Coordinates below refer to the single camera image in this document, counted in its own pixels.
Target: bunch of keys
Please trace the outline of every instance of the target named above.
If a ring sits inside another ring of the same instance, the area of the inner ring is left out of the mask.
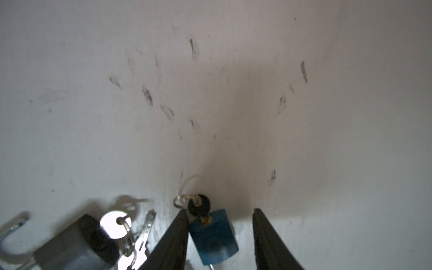
[[[123,211],[111,211],[106,213],[100,221],[102,229],[111,239],[116,239],[122,255],[117,267],[118,270],[138,270],[147,260],[145,254],[146,243],[150,229],[155,220],[156,213],[151,210],[147,213],[143,230],[135,240],[131,230],[132,220]]]
[[[187,206],[177,203],[181,200],[189,200]],[[188,209],[191,215],[198,218],[189,225],[189,233],[203,265],[213,269],[214,264],[219,264],[237,253],[237,241],[225,210],[210,212],[210,200],[207,196],[180,195],[174,199],[174,206]]]

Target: table surface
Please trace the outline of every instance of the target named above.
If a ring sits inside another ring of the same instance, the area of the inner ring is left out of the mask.
[[[430,269],[431,10],[2,1],[0,224],[30,215],[3,249],[83,213],[129,209],[138,228],[154,209],[151,251],[173,198],[202,193],[240,248],[217,270],[255,268],[255,207],[306,270]]]

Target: shiny metal key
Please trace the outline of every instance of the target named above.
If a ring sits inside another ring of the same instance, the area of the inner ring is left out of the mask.
[[[149,238],[150,229],[152,228],[155,217],[156,212],[154,210],[151,210],[147,213],[146,219],[144,221],[143,231],[135,241],[134,253],[128,257],[126,257],[126,255],[122,255],[120,257],[117,263],[118,270],[126,270],[129,266],[131,266],[132,270],[137,270],[147,260],[147,256],[145,254],[146,243],[147,239]]]

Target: blue padlock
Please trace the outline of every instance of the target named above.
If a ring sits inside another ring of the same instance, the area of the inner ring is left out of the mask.
[[[210,215],[213,219],[209,225],[201,224],[199,219],[189,225],[203,265],[219,264],[238,251],[225,209],[211,212]]]

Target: key blade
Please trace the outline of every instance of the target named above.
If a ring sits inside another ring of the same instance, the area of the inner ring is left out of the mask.
[[[145,249],[147,239],[149,238],[150,229],[152,228],[153,222],[155,221],[155,217],[156,212],[154,210],[150,210],[147,213],[146,219],[144,220],[143,230],[135,242],[135,247],[138,247],[138,251],[141,251],[143,247]]]

